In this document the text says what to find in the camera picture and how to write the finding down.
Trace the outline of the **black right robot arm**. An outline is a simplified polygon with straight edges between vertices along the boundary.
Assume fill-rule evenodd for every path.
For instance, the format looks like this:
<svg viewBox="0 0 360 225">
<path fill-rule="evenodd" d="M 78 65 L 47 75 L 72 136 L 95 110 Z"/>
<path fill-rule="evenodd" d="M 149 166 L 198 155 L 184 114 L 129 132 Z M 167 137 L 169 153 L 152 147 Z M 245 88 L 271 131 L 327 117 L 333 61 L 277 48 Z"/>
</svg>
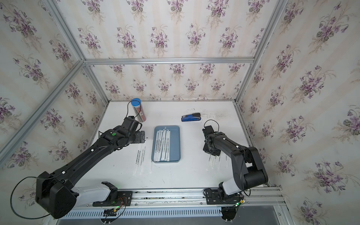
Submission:
<svg viewBox="0 0 360 225">
<path fill-rule="evenodd" d="M 240 145 L 223 132 L 214 131 L 212 126 L 206 126 L 202 131 L 205 138 L 203 151 L 214 156 L 223 152 L 232 163 L 232 178 L 219 184 L 220 194 L 230 196 L 269 181 L 257 148 Z"/>
</svg>

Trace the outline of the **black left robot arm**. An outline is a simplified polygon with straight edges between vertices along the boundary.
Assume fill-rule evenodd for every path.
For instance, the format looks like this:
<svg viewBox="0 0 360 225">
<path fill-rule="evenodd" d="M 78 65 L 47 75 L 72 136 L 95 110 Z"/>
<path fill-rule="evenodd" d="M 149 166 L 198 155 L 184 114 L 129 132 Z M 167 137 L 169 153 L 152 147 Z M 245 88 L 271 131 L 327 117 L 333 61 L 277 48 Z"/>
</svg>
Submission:
<svg viewBox="0 0 360 225">
<path fill-rule="evenodd" d="M 133 143 L 144 143 L 145 132 L 117 126 L 100 135 L 87 150 L 52 173 L 43 172 L 36 180 L 35 201 L 53 218 L 67 215 L 77 206 L 99 203 L 102 206 L 118 202 L 118 188 L 103 181 L 89 187 L 76 187 L 76 183 L 98 162 L 117 150 Z"/>
</svg>

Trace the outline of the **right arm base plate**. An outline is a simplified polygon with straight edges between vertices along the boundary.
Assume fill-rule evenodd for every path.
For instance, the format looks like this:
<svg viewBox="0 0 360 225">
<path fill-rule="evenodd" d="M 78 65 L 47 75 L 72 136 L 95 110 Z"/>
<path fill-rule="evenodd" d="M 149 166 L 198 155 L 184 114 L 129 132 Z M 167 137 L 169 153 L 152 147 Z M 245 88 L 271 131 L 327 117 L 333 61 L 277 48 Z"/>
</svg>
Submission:
<svg viewBox="0 0 360 225">
<path fill-rule="evenodd" d="M 222 189 L 205 188 L 203 195 L 208 205 L 231 204 L 239 206 L 244 203 L 244 196 L 239 193 L 227 195 Z"/>
</svg>

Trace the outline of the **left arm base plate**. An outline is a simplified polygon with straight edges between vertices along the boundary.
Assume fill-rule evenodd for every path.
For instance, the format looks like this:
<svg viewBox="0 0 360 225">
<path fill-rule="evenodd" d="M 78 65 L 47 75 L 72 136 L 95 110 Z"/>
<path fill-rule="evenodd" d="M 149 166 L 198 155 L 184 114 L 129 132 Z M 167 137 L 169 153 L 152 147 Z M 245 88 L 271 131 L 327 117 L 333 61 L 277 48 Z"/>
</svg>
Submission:
<svg viewBox="0 0 360 225">
<path fill-rule="evenodd" d="M 110 193 L 109 197 L 102 202 L 94 202 L 93 207 L 115 207 L 115 206 L 130 206 L 132 200 L 132 191 L 117 191 L 117 193 Z"/>
</svg>

